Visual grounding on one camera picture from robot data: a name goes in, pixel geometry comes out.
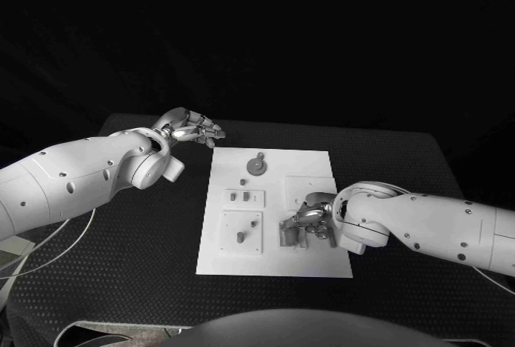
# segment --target table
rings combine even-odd
[[[148,127],[158,116],[116,114],[101,135]],[[433,136],[378,130],[220,121],[223,147],[328,150],[342,189],[363,180],[462,198]],[[122,191],[97,210],[83,242],[50,267],[18,279],[9,318],[18,347],[51,346],[80,319],[194,326],[244,311],[315,308],[386,319],[442,338],[515,341],[515,298],[464,265],[413,252],[391,237],[384,248],[351,254],[354,278],[198,276],[195,274],[213,152],[174,148],[187,170]],[[90,219],[28,260],[55,256]]]

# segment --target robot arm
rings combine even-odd
[[[181,141],[214,147],[213,138],[224,137],[208,118],[178,108],[153,129],[67,142],[32,154],[0,170],[0,241],[87,213],[122,189],[146,189],[162,176],[175,182],[185,166],[171,148]]]
[[[311,194],[283,230],[321,220],[341,229],[340,246],[358,242],[351,249],[358,254],[365,246],[386,246],[393,233],[412,250],[515,276],[513,211],[428,194],[399,195],[390,185],[360,182],[331,203]]]

